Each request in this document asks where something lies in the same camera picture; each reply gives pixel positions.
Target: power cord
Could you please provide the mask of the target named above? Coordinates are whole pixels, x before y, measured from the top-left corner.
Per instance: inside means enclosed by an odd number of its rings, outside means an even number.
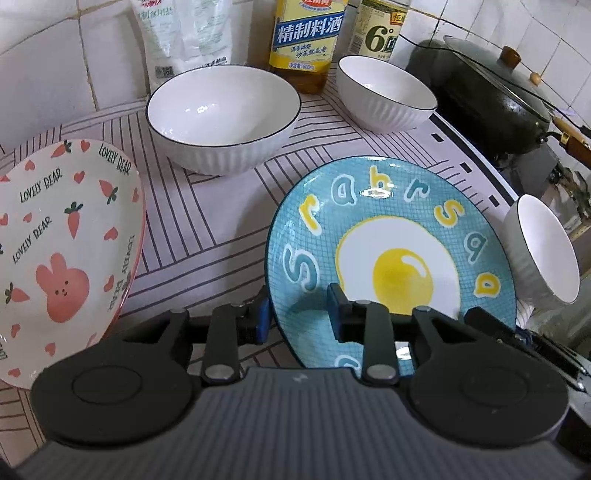
[[[579,130],[585,137],[589,137],[591,138],[591,128],[586,127],[585,125],[581,125],[578,126],[576,123],[574,123],[574,121],[572,121],[570,119],[570,117],[568,115],[566,115],[560,108],[558,108],[556,105],[553,105],[552,103],[550,103],[546,98],[532,92],[531,90],[522,87],[521,85],[517,85],[516,83],[513,83],[509,80],[507,80],[506,78],[501,77],[501,75],[499,75],[497,72],[495,72],[494,70],[490,69],[489,67],[487,67],[486,65],[483,65],[482,63],[480,63],[477,60],[474,60],[473,58],[469,57],[468,55],[465,55],[464,53],[462,53],[461,51],[456,51],[456,50],[452,50],[450,48],[445,48],[445,47],[431,47],[431,46],[427,46],[427,45],[419,45],[418,43],[413,42],[412,40],[410,40],[409,38],[405,37],[404,35],[399,35],[399,37],[403,38],[404,40],[406,40],[407,42],[409,42],[410,44],[414,45],[415,47],[418,48],[424,48],[426,50],[447,50],[447,51],[452,51],[457,55],[461,55],[462,57],[467,58],[468,60],[470,60],[472,63],[475,63],[476,65],[482,67],[483,69],[491,72],[493,75],[495,75],[496,77],[499,77],[504,83],[508,83],[509,85],[513,86],[513,87],[517,87],[527,93],[529,93],[530,95],[538,98],[539,100],[542,100],[542,102],[544,102],[545,104],[549,105],[550,107],[552,107],[554,110],[556,110],[560,115],[562,115],[563,117],[565,117],[570,123],[572,123],[575,128],[577,130]]]

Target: rabbit illustration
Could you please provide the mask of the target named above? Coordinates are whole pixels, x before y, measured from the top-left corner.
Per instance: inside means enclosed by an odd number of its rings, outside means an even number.
[[[90,291],[90,282],[82,270],[68,268],[62,254],[53,254],[50,263],[51,270],[45,265],[39,265],[35,277],[47,294],[49,318],[54,322],[64,323],[84,305]]]

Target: table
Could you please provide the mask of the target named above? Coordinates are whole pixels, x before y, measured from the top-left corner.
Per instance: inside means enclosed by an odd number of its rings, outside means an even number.
[[[135,162],[145,186],[147,229],[137,277],[115,330],[168,309],[209,314],[252,298],[264,283],[264,252],[273,214],[289,189],[312,169],[351,155],[410,161],[460,189],[498,229],[517,198],[504,179],[436,114],[409,132],[374,134],[358,127],[338,98],[335,70],[321,96],[303,96],[298,124],[272,159],[235,177],[211,177],[175,166],[154,145],[145,100],[60,125],[0,157],[0,175],[40,148],[72,138],[116,145]],[[518,301],[518,323],[532,309]],[[299,367],[276,326],[262,346],[239,349],[241,367]],[[189,372],[198,374],[203,346]],[[19,463],[44,442],[28,392],[0,382],[0,455]]]

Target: pink and white plate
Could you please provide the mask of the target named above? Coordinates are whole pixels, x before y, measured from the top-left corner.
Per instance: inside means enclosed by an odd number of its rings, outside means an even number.
[[[66,140],[0,176],[0,379],[31,388],[45,367],[98,342],[141,257],[137,169],[97,140]]]

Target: plate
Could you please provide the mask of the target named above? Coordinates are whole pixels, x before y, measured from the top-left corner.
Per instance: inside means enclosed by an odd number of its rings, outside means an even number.
[[[0,378],[39,372],[98,342],[119,314],[144,239],[133,162],[113,145],[66,140],[0,176]]]
[[[361,371],[362,345],[333,335],[332,282],[393,313],[429,305],[461,319],[481,306],[515,327],[513,278],[494,230],[457,188],[404,160],[344,158],[301,179],[275,214],[266,269],[277,323],[308,368]],[[408,355],[399,351],[399,362],[402,375],[413,373]]]

